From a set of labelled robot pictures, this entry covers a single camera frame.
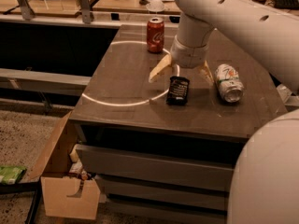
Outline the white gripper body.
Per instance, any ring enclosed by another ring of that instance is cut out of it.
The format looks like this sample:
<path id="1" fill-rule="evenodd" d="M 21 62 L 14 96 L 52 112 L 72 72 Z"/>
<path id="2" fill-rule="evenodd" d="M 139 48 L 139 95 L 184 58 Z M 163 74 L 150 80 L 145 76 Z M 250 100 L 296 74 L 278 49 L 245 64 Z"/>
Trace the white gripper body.
<path id="1" fill-rule="evenodd" d="M 170 49 L 170 54 L 172 62 L 179 67 L 193 69 L 205 63 L 207 51 L 208 45 L 190 47 L 181 43 L 178 40 L 178 35 L 176 35 Z"/>

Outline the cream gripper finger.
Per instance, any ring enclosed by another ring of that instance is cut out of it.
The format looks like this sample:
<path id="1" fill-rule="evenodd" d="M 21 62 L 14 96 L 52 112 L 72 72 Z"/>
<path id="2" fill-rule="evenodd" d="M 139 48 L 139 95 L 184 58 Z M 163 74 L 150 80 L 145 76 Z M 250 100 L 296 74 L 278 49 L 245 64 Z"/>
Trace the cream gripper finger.
<path id="1" fill-rule="evenodd" d="M 165 71 L 172 69 L 172 57 L 166 54 L 149 73 L 149 83 L 153 83 Z"/>
<path id="2" fill-rule="evenodd" d="M 199 74 L 209 85 L 214 84 L 214 79 L 210 72 L 207 62 L 204 62 L 204 64 L 200 66 Z"/>

